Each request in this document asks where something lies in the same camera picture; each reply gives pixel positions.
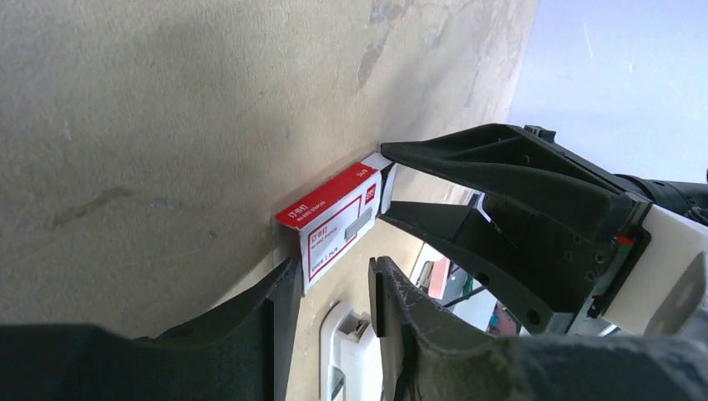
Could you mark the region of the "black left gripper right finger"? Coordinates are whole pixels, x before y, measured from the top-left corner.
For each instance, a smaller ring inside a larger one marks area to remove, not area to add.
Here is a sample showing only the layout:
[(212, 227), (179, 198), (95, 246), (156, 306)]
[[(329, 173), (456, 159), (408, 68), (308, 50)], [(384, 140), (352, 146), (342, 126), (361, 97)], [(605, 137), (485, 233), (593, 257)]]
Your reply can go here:
[(678, 337), (494, 337), (369, 261), (385, 400), (704, 400), (707, 350)]

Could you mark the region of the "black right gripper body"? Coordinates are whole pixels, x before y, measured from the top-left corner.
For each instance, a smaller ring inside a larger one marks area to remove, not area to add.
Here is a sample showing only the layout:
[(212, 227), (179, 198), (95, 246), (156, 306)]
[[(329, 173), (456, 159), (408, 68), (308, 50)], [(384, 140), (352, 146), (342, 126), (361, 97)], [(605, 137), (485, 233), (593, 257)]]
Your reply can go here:
[(520, 266), (513, 272), (542, 302), (510, 310), (533, 334), (576, 333), (603, 315), (648, 245), (640, 228), (648, 200), (629, 180), (556, 144), (553, 131), (510, 131), (501, 162), (523, 174), (508, 183), (543, 207), (485, 194), (483, 209), (514, 247)]

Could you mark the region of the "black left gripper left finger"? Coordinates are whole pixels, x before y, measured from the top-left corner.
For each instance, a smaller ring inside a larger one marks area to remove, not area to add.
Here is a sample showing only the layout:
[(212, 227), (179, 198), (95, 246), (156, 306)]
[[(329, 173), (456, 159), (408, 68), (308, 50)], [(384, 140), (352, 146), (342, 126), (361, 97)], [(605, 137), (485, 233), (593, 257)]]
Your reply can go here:
[(4, 400), (283, 400), (301, 263), (156, 338), (89, 324), (4, 325)]

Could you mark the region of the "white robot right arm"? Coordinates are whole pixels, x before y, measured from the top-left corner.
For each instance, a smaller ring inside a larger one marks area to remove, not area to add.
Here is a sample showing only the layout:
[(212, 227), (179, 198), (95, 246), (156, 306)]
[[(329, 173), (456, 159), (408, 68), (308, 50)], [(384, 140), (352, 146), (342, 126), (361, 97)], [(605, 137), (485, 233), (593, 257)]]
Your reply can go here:
[(612, 174), (534, 125), (381, 152), (481, 193), (480, 206), (397, 200), (382, 218), (473, 276), (532, 334), (572, 334), (595, 318), (674, 334), (706, 309), (704, 184)]

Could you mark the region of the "red white staple box sleeve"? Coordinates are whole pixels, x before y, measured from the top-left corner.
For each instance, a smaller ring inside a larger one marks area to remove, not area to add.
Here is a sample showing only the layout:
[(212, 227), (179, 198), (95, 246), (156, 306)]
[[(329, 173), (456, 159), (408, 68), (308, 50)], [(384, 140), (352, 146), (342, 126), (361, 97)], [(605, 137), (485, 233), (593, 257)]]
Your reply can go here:
[(300, 260), (306, 294), (373, 226), (381, 203), (382, 169), (350, 165), (272, 219), (273, 264)]

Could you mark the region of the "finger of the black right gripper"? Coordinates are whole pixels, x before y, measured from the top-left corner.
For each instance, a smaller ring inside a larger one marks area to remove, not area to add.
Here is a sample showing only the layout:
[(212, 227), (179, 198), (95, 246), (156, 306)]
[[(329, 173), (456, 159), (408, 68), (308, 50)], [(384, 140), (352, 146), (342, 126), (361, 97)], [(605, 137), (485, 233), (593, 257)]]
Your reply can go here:
[(485, 124), (424, 141), (388, 142), (400, 165), (496, 195), (573, 233), (615, 233), (633, 201), (600, 168), (509, 124)]
[(479, 210), (394, 201), (381, 218), (478, 279), (530, 333), (559, 333), (559, 296), (552, 282)]

